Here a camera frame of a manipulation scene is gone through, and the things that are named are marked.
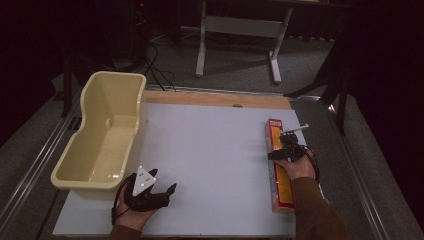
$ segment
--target gray floor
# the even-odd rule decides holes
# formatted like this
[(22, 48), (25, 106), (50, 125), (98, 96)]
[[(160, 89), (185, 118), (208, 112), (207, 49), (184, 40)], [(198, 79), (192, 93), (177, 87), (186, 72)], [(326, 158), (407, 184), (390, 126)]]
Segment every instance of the gray floor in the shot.
[[(332, 42), (286, 39), (280, 51), (278, 61), (283, 83), (274, 84), (267, 62), (267, 51), (273, 48), (272, 40), (237, 38), (236, 42), (250, 41), (250, 45), (224, 44), (228, 39), (218, 35), (208, 36), (205, 71), (202, 78), (195, 77), (198, 52), (197, 33), (186, 30), (179, 46), (162, 37), (154, 40), (158, 49), (155, 66), (162, 71), (175, 75), (172, 84), (177, 87), (205, 88), (227, 91), (288, 93), (311, 83), (322, 62), (332, 47)], [(149, 58), (154, 58), (153, 48), (149, 48)], [(163, 72), (168, 79), (170, 73)], [(166, 87), (169, 83), (156, 72), (161, 83)], [(147, 74), (148, 84), (156, 84), (151, 73)], [(60, 90), (61, 76), (53, 80)], [(323, 87), (309, 93), (319, 96)], [(43, 145), (56, 125), (63, 121), (60, 118), (62, 103), (48, 101), (14, 136), (0, 149), (0, 206), (6, 206), (15, 187), (23, 179), (31, 164), (37, 159)], [(410, 209), (403, 199), (394, 181), (384, 157), (361, 115), (355, 99), (348, 97), (345, 117), (346, 141), (350, 145), (352, 155), (372, 197), (379, 218), (385, 226), (387, 235), (375, 237), (369, 229), (350, 229), (353, 239), (424, 239), (422, 230), (416, 223)], [(64, 131), (69, 137), (74, 130)], [(59, 142), (58, 149), (64, 148)], [(52, 153), (51, 159), (57, 159)], [(44, 162), (44, 170), (38, 176), (37, 184), (31, 191), (23, 193), (27, 200), (20, 210), (13, 213), (13, 221), (7, 225), (8, 231), (4, 239), (64, 239), (52, 236), (57, 216), (66, 199), (66, 191), (57, 191), (50, 183), (50, 173), (55, 163)], [(355, 214), (347, 221), (356, 221)]]

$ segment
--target orange box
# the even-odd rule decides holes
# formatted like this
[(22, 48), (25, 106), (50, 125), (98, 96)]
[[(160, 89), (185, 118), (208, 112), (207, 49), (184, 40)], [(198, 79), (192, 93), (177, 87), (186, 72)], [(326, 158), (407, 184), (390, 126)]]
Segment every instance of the orange box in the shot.
[[(280, 135), (283, 131), (283, 122), (269, 118), (265, 125), (265, 138), (268, 153), (282, 149)], [(286, 170), (274, 161), (268, 161), (271, 185), (272, 211), (276, 213), (293, 212), (293, 195), (291, 181)]]

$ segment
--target forearm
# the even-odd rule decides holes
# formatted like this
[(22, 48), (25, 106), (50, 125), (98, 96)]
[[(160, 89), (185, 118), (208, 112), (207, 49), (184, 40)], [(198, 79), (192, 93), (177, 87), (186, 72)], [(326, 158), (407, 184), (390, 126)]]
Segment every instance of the forearm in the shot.
[(337, 213), (325, 202), (312, 178), (292, 181), (296, 214), (296, 239), (349, 239)]
[(138, 240), (141, 232), (129, 227), (115, 224), (109, 235), (109, 240)]

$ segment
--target wooden strip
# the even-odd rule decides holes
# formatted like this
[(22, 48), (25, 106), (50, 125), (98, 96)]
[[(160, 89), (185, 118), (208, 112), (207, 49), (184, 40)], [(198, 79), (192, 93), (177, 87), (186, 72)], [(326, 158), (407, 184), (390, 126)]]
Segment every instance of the wooden strip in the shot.
[(149, 103), (187, 104), (202, 106), (240, 105), (245, 108), (291, 109), (290, 102), (283, 96), (260, 96), (248, 94), (175, 92), (146, 90)]

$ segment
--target brown sleeve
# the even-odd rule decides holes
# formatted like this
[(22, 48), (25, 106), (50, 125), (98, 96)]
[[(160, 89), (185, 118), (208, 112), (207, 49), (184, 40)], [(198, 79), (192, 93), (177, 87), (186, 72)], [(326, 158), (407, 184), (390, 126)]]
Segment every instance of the brown sleeve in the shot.
[(113, 225), (109, 240), (138, 240), (141, 232), (121, 225)]
[(296, 214), (296, 240), (350, 239), (343, 220), (323, 199), (312, 178), (292, 181)]

